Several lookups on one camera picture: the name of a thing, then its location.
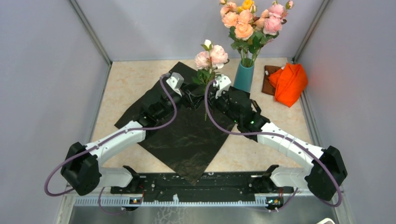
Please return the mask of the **peach double rose stem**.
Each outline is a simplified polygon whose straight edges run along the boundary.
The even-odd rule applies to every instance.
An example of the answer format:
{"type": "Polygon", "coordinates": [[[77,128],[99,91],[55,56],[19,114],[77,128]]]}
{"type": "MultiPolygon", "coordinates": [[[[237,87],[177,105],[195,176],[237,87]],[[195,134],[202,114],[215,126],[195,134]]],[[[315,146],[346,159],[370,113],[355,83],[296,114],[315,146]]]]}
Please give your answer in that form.
{"type": "Polygon", "coordinates": [[[229,37],[233,40],[231,47],[238,51],[242,66],[249,68],[254,65],[262,47],[259,27],[255,15],[256,5],[252,0],[246,0],[238,7],[238,18],[235,25],[230,28],[229,37]]]}

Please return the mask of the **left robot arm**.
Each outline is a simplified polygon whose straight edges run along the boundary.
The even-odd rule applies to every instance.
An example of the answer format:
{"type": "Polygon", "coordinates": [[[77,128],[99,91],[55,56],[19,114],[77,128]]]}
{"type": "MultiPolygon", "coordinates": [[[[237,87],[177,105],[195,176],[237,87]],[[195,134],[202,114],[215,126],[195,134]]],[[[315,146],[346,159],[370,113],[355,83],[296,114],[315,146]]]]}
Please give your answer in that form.
{"type": "Polygon", "coordinates": [[[204,96],[194,93],[191,87],[188,84],[148,90],[137,101],[140,109],[135,117],[118,131],[85,145],[76,142],[70,146],[65,161],[58,168],[62,177],[80,196],[103,187],[122,187],[128,193],[136,192],[140,180],[130,167],[104,168],[103,164],[127,147],[169,126],[180,107],[196,110],[204,96]]]}

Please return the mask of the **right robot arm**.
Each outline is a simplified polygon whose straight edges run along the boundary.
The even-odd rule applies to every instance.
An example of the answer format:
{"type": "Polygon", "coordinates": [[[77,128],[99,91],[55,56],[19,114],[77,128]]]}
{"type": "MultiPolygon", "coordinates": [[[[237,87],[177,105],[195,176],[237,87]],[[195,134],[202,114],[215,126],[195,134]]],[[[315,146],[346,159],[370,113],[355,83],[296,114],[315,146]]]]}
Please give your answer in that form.
{"type": "Polygon", "coordinates": [[[337,148],[315,146],[282,130],[262,116],[257,103],[243,91],[207,86],[204,103],[210,121],[219,130],[270,146],[300,165],[300,168],[274,168],[263,179],[266,191],[276,192],[280,187],[307,189],[326,205],[338,207],[341,204],[340,186],[347,177],[347,170],[337,148]],[[221,127],[212,116],[212,108],[233,121],[238,131],[221,127]]]}

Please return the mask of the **black wrapping paper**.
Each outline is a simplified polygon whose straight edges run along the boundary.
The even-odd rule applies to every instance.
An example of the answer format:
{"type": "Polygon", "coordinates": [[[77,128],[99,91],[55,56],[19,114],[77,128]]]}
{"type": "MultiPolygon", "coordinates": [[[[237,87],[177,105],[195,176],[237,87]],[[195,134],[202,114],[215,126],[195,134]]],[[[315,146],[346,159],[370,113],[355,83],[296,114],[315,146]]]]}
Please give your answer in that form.
{"type": "MultiPolygon", "coordinates": [[[[188,84],[196,86],[198,93],[202,93],[202,89],[193,82],[193,77],[197,74],[195,69],[177,62],[169,71],[172,72],[183,76],[182,87],[188,84]]],[[[157,81],[151,89],[153,88],[162,89],[160,82],[157,81]]],[[[135,117],[137,110],[140,109],[137,101],[115,123],[116,128],[123,127],[135,117]]],[[[196,110],[180,108],[176,119],[169,126],[156,131],[151,137],[139,143],[140,146],[190,183],[195,183],[229,136],[217,129],[205,116],[205,112],[203,101],[196,110]]]]}

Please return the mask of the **black ribbon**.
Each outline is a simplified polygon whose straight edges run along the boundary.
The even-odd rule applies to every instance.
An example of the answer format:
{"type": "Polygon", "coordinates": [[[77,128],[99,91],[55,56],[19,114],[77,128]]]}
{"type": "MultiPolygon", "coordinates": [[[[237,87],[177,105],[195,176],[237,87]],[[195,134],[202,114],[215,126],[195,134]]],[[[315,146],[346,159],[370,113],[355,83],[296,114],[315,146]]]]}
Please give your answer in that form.
{"type": "Polygon", "coordinates": [[[259,105],[257,104],[257,102],[256,102],[255,100],[253,100],[253,99],[251,99],[251,102],[252,102],[252,105],[253,105],[255,111],[256,111],[258,114],[261,114],[261,108],[259,107],[259,105]]]}

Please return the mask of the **pink flower bunch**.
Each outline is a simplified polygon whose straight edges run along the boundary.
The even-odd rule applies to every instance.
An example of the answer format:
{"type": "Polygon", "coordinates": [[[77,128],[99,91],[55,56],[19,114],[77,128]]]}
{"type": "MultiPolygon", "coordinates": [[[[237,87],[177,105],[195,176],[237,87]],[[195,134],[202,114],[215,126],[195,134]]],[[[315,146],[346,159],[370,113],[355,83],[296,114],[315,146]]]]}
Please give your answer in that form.
{"type": "Polygon", "coordinates": [[[262,12],[260,19],[262,20],[261,31],[264,37],[264,45],[279,36],[283,25],[287,22],[288,11],[293,7],[293,0],[288,0],[284,4],[274,0],[271,6],[262,12]]]}

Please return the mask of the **light pink rose stem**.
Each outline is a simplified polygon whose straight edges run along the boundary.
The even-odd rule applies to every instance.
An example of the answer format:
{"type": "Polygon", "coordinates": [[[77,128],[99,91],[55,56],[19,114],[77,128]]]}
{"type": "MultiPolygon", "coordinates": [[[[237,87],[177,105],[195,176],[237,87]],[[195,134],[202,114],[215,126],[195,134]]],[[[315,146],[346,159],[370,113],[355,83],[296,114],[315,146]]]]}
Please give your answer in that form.
{"type": "Polygon", "coordinates": [[[259,17],[254,17],[254,23],[252,27],[254,28],[253,35],[249,38],[248,43],[251,45],[248,47],[249,52],[252,54],[252,62],[253,65],[256,61],[261,49],[266,44],[265,34],[263,33],[264,21],[268,17],[269,11],[265,9],[259,17]]]}

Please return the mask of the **yellow flower bunch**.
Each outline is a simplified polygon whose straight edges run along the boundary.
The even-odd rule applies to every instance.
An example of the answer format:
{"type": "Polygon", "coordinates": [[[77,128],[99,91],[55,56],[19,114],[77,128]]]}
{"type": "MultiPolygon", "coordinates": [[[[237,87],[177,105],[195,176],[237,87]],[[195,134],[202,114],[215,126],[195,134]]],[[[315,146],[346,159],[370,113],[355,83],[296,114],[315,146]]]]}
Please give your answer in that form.
{"type": "Polygon", "coordinates": [[[242,5],[237,7],[237,12],[240,13],[244,10],[248,10],[251,13],[255,13],[256,12],[255,2],[253,0],[244,0],[242,5]]]}

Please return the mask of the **pale pink rose stem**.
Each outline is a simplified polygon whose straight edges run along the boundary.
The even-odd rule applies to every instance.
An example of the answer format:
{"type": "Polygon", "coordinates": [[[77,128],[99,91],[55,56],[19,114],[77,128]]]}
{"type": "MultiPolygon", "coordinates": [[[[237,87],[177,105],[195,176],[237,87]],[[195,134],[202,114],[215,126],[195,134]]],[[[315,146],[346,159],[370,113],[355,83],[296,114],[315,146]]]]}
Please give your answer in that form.
{"type": "Polygon", "coordinates": [[[214,45],[212,41],[206,39],[201,44],[204,51],[195,56],[197,75],[193,77],[193,82],[198,84],[205,94],[207,85],[216,78],[220,77],[219,69],[222,69],[229,62],[228,54],[220,45],[214,45]]]}

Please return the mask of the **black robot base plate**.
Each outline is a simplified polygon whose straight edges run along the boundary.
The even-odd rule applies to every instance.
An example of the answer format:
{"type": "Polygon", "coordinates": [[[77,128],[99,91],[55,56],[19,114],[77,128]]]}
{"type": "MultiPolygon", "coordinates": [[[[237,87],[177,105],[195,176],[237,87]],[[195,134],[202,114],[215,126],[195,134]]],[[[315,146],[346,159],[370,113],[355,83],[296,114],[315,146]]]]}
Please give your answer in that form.
{"type": "Polygon", "coordinates": [[[133,179],[126,187],[111,187],[111,194],[137,194],[144,202],[227,203],[253,202],[256,194],[293,193],[293,187],[277,187],[266,171],[205,172],[195,182],[176,173],[137,173],[130,167],[133,179]]]}

